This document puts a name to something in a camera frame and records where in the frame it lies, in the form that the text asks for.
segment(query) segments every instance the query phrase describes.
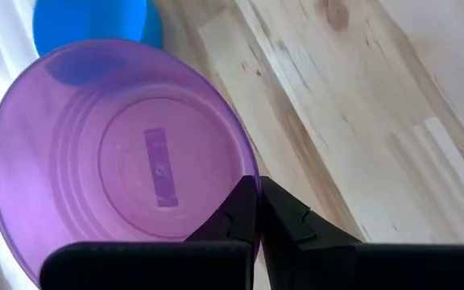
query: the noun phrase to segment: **wooden table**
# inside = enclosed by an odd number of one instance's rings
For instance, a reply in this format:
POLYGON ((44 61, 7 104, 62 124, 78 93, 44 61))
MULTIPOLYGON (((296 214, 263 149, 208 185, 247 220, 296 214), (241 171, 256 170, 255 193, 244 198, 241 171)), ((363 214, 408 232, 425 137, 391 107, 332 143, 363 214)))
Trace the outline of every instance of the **wooden table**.
MULTIPOLYGON (((262 174, 362 240, 464 243, 464 0, 156 3, 166 50, 234 108, 262 174)), ((4 84, 36 58, 31 4, 0 0, 4 84)))

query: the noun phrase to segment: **blue plastic container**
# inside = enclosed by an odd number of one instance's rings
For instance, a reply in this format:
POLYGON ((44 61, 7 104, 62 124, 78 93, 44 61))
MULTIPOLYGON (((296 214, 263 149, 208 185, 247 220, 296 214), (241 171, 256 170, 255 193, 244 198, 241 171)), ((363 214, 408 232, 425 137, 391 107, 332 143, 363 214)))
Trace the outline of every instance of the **blue plastic container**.
POLYGON ((37 0, 33 38, 40 56, 87 39, 128 39, 162 48, 162 27, 150 0, 37 0))

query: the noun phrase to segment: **purple plastic bowl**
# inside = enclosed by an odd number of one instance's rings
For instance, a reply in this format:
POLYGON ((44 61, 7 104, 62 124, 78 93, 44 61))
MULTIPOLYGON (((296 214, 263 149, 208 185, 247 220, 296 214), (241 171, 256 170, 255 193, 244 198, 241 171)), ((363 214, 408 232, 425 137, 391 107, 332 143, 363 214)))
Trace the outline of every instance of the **purple plastic bowl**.
POLYGON ((198 73, 125 40, 37 60, 0 105, 0 228, 37 284, 84 241, 184 241, 242 176, 259 174, 238 119, 198 73))

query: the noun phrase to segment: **wooden surface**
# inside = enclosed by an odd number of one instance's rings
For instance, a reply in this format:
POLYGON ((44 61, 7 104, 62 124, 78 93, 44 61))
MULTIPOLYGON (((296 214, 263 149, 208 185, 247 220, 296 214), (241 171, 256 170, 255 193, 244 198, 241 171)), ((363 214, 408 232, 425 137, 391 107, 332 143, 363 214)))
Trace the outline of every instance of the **wooden surface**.
MULTIPOLYGON (((156 3, 262 174, 362 240, 464 243, 464 0, 156 3)), ((0 98, 36 58, 31 5, 0 0, 0 98)), ((3 247, 0 289, 29 287, 3 247)))

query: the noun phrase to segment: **rectangular label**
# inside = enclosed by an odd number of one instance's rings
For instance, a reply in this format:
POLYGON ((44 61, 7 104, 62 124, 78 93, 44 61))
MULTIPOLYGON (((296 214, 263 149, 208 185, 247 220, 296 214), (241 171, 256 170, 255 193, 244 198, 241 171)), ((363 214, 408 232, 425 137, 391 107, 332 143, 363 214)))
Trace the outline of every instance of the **rectangular label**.
POLYGON ((173 181, 171 164, 169 163, 165 130, 162 128, 145 130, 144 138, 146 139, 146 149, 157 196, 157 205, 160 207, 178 206, 175 182, 173 181))

